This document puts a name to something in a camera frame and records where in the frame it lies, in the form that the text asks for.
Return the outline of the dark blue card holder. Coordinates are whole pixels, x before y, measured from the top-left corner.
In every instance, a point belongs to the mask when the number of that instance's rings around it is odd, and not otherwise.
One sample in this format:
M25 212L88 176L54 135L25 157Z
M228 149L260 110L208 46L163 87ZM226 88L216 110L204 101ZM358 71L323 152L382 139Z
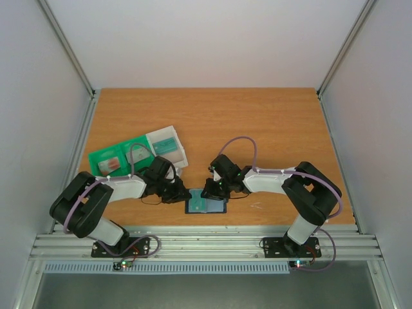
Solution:
M185 213L186 214L225 214L227 212L228 200L211 200L205 199L207 210L206 213L189 213L188 212L188 202L185 202Z

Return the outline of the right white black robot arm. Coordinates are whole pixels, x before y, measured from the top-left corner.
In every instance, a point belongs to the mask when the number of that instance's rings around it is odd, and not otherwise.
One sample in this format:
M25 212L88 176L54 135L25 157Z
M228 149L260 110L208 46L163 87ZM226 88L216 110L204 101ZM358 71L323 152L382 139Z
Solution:
M283 236L283 249L295 257L306 249L307 241L326 220L342 212L342 192L314 165L301 162L287 169L261 169L252 165L239 168L226 155L210 164L212 177L206 179L202 198L227 200L230 195L257 192L284 194L298 212Z

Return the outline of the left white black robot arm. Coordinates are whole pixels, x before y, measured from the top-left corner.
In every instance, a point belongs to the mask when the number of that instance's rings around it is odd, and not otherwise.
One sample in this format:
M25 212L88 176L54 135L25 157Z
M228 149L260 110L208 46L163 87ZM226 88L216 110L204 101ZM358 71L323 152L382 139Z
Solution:
M108 204L156 195L161 203L178 203L192 198L176 167L156 156L149 166L126 176L93 176L80 172L50 207L50 216L67 234L95 240L97 248L113 257L124 257L144 237L132 240L128 231L104 217Z

